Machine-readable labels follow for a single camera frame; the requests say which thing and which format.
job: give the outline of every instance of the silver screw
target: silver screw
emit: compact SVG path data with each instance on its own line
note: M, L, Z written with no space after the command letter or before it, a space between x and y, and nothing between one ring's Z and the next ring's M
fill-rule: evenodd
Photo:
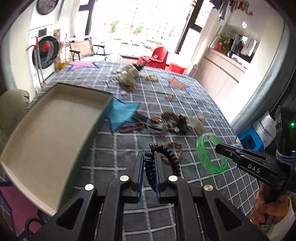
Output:
M178 180L178 177L177 177L177 176L174 176L174 175L172 175L172 176L169 176L169 177L168 177L168 179L169 179L171 182L175 182L175 181L177 181L177 180Z
M213 190L213 186L210 185L210 184L207 184L207 185L204 186L204 189L205 189L206 191L210 192L210 191Z
M84 187L84 189L87 191L91 191L91 190L93 190L93 188L94 188L94 185L92 185L92 184L86 184Z
M119 179L120 179L120 181L125 182L125 181L127 181L129 179L129 177L127 175L123 175Z

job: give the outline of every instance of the red chair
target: red chair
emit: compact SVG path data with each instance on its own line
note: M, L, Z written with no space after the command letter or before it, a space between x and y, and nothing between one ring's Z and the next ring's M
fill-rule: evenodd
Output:
M141 56L138 59L137 65L141 64L145 60L147 61L145 65L146 67L165 69L167 57L168 57L168 50L165 47L158 47L153 51L152 57Z

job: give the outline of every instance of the translucent green wristband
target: translucent green wristband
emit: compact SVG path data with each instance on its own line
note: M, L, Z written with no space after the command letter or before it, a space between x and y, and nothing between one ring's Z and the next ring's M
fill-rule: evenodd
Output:
M196 153L204 168L211 174L222 173L228 168L228 159L225 156L221 157L221 168L218 169L213 165L205 150L205 142L212 142L214 145L221 141L213 133L204 133L196 141Z

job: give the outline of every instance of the sleeve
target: sleeve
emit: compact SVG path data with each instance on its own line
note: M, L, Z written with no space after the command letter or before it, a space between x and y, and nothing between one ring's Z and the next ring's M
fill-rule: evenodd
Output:
M286 216L277 224L272 224L267 232L270 241L281 241L295 221L295 213L292 208L291 199L289 200L289 211Z

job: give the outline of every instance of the human hand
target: human hand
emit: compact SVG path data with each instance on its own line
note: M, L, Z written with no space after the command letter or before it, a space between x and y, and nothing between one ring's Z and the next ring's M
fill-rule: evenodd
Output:
M265 213L275 216L273 222L276 224L281 221L289 211L289 198L287 196L283 202L270 202L266 204L263 198L264 188L265 184L262 183L252 208L251 220L256 226L258 226L259 223L265 222Z

